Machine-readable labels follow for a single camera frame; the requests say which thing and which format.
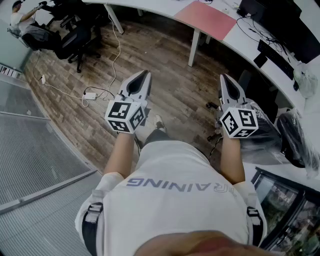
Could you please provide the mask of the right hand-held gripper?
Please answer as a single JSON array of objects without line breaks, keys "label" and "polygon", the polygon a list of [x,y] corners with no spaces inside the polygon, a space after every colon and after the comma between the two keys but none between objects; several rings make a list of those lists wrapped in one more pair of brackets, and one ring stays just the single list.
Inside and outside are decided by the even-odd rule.
[{"label": "right hand-held gripper", "polygon": [[[216,129],[224,129],[231,139],[250,137],[259,128],[256,111],[251,105],[254,101],[246,98],[243,88],[231,76],[221,74],[219,79],[220,106],[215,114]],[[224,104],[228,100],[239,103]]]}]

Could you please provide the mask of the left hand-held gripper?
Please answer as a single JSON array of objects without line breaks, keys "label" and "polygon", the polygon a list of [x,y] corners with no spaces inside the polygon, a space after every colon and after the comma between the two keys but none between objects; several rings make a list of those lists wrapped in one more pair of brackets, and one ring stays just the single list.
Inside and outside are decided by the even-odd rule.
[{"label": "left hand-held gripper", "polygon": [[115,99],[109,102],[104,116],[113,131],[134,134],[144,122],[151,84],[152,75],[148,70],[133,74],[121,84]]}]

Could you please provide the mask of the pink desk mat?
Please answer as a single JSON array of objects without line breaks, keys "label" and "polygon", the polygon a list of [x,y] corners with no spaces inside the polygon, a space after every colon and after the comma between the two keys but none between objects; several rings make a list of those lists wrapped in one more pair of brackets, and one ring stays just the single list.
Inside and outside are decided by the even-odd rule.
[{"label": "pink desk mat", "polygon": [[219,41],[222,41],[236,24],[236,20],[224,12],[199,1],[193,1],[174,17]]}]

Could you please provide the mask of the person's right forearm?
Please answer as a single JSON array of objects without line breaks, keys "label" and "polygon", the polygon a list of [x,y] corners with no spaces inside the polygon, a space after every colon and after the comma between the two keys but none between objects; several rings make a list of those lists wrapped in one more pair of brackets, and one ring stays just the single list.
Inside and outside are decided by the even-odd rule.
[{"label": "person's right forearm", "polygon": [[227,135],[223,136],[220,173],[232,185],[246,180],[239,139],[229,138]]}]

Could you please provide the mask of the person's left forearm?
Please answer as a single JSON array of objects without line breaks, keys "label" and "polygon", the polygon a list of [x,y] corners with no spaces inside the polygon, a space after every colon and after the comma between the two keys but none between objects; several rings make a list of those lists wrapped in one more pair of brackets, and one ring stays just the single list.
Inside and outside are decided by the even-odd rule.
[{"label": "person's left forearm", "polygon": [[132,169],[135,135],[119,133],[103,174],[119,173],[126,179]]}]

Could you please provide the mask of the black office chair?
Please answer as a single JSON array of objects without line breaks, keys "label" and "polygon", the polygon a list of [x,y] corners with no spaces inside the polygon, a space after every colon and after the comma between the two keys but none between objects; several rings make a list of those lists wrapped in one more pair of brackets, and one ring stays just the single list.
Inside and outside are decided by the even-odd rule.
[{"label": "black office chair", "polygon": [[244,90],[245,96],[258,104],[269,120],[276,120],[278,105],[276,104],[277,91],[271,92],[269,85],[258,75],[248,70],[243,70],[238,79],[239,85]]},{"label": "black office chair", "polygon": [[94,55],[97,59],[101,57],[98,52],[91,49],[92,46],[98,46],[101,39],[102,35],[99,26],[90,27],[89,25],[80,24],[60,40],[54,53],[60,60],[67,59],[69,63],[76,59],[76,72],[81,73],[84,54]]}]

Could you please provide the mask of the person's white shoe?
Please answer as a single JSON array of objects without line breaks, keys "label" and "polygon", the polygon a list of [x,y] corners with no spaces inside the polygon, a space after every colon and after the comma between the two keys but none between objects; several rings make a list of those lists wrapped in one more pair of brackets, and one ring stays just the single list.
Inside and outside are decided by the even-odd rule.
[{"label": "person's white shoe", "polygon": [[166,133],[166,127],[165,127],[165,124],[162,120],[162,117],[159,115],[159,114],[156,114],[154,116],[154,126],[156,129]]}]

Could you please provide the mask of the small black keyboard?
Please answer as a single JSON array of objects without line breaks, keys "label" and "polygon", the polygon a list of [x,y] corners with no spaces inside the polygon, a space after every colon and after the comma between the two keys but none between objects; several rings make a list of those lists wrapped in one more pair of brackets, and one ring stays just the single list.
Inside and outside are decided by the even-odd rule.
[{"label": "small black keyboard", "polygon": [[272,61],[281,71],[289,77],[290,80],[294,79],[293,67],[273,48],[266,44],[261,39],[259,40],[257,50],[266,58]]}]

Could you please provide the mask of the white desk leg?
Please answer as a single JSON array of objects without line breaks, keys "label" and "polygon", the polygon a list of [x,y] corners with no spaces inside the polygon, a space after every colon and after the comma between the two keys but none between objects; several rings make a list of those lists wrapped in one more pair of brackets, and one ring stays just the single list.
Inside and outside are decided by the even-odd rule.
[{"label": "white desk leg", "polygon": [[192,44],[189,53],[188,66],[192,67],[195,60],[196,51],[198,49],[199,41],[201,37],[201,31],[197,28],[194,29]]},{"label": "white desk leg", "polygon": [[124,33],[124,30],[116,16],[116,14],[114,13],[114,10],[112,9],[112,7],[109,4],[104,4],[105,9],[108,12],[108,16],[111,18],[113,24],[115,25],[115,27],[117,28],[118,32],[122,35]]}]

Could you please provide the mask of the clear plastic bag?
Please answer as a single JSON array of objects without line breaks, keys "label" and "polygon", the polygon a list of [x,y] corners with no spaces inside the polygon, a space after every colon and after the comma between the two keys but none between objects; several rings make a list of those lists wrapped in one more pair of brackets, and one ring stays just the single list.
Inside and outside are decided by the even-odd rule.
[{"label": "clear plastic bag", "polygon": [[305,63],[299,63],[293,71],[293,78],[298,85],[301,95],[311,98],[316,94],[318,78],[309,70]]}]

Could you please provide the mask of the large black monitor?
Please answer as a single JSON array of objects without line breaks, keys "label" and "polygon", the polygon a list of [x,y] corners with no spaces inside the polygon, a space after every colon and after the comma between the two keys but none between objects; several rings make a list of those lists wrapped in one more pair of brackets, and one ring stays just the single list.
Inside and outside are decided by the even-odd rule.
[{"label": "large black monitor", "polygon": [[263,26],[307,64],[320,55],[320,42],[300,19],[301,13],[293,0],[266,0]]}]

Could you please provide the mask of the grey office chair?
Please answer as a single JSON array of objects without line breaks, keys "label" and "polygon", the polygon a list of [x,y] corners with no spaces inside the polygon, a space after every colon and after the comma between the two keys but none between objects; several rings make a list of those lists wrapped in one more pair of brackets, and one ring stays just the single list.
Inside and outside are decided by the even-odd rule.
[{"label": "grey office chair", "polygon": [[52,50],[55,48],[54,34],[44,27],[29,25],[25,32],[22,33],[19,28],[9,25],[7,31],[33,51],[41,49]]}]

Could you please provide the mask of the person's white t-shirt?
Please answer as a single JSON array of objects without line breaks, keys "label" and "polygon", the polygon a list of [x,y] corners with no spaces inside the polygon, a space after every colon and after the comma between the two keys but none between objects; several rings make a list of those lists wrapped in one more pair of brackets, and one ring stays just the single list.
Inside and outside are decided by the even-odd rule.
[{"label": "person's white t-shirt", "polygon": [[231,184],[196,148],[175,140],[147,144],[125,179],[105,174],[77,213],[77,232],[96,216],[100,256],[134,256],[160,235],[220,231],[251,244],[254,224],[267,231],[252,182]]}]

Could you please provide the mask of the white radiator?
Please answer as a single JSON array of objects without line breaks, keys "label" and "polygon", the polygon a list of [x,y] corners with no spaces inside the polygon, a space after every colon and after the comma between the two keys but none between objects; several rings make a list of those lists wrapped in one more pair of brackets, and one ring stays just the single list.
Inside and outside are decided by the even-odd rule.
[{"label": "white radiator", "polygon": [[18,78],[22,73],[19,72],[18,70],[15,70],[14,68],[10,68],[0,63],[0,74],[13,77],[13,78]]}]

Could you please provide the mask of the person's chin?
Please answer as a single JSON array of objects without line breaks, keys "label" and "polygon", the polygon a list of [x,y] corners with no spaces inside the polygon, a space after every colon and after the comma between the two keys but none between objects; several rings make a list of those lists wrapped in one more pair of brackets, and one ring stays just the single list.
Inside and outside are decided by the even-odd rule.
[{"label": "person's chin", "polygon": [[279,256],[253,245],[242,244],[220,231],[194,231],[156,236],[134,256]]}]

